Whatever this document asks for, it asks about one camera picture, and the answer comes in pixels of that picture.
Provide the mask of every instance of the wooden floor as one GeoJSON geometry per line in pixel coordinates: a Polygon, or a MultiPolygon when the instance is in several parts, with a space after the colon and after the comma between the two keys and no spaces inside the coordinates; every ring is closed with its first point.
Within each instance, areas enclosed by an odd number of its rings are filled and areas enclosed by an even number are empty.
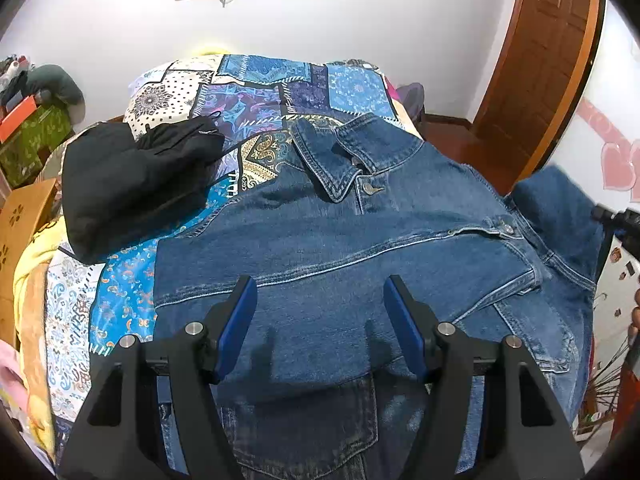
{"type": "Polygon", "coordinates": [[[442,154],[456,162],[469,164],[478,170],[500,194],[507,194],[516,178],[513,168],[481,139],[459,124],[421,122],[418,130],[424,140],[433,144],[442,154]]]}

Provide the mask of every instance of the orange book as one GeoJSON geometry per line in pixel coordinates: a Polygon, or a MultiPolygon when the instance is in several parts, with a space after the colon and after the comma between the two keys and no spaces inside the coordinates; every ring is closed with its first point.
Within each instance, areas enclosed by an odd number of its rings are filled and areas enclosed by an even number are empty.
{"type": "Polygon", "coordinates": [[[23,99],[0,123],[0,142],[5,142],[9,136],[22,124],[22,121],[36,111],[36,101],[32,95],[23,99]]]}

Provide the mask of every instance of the wooden door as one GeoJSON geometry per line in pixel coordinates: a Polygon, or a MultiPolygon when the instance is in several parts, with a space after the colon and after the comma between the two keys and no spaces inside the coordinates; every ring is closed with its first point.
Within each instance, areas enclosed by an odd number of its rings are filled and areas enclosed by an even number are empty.
{"type": "Polygon", "coordinates": [[[533,172],[569,112],[587,66],[599,2],[516,0],[473,127],[508,167],[512,184],[533,172]]]}

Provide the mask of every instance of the blue denim jacket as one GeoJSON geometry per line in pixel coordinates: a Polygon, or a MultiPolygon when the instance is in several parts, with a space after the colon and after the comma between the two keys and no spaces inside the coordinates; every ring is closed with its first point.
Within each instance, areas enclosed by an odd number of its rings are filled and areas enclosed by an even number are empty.
{"type": "MultiPolygon", "coordinates": [[[[296,150],[276,179],[158,245],[156,337],[201,319],[240,274],[257,282],[238,364],[214,389],[246,475],[398,476],[427,393],[383,306],[390,274],[471,336],[522,338],[575,416],[602,238],[580,190],[548,168],[504,200],[372,114],[291,130],[296,150]]],[[[481,406],[477,380],[460,469],[481,406]]]]}

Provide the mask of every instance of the bed sheet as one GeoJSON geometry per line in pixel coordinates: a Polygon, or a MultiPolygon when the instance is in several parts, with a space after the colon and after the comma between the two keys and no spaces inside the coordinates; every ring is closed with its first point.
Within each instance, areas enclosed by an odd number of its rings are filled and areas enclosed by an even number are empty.
{"type": "Polygon", "coordinates": [[[362,60],[316,65],[261,56],[201,56],[151,69],[129,89],[124,121],[136,138],[160,123],[220,112],[225,155],[215,166],[206,208],[167,226],[163,236],[142,240],[98,266],[78,262],[66,241],[59,247],[47,275],[45,320],[58,457],[90,387],[90,363],[107,356],[125,334],[153,338],[160,238],[203,221],[230,197],[276,177],[293,149],[289,128],[299,118],[332,127],[373,112],[420,136],[383,73],[362,60]]]}

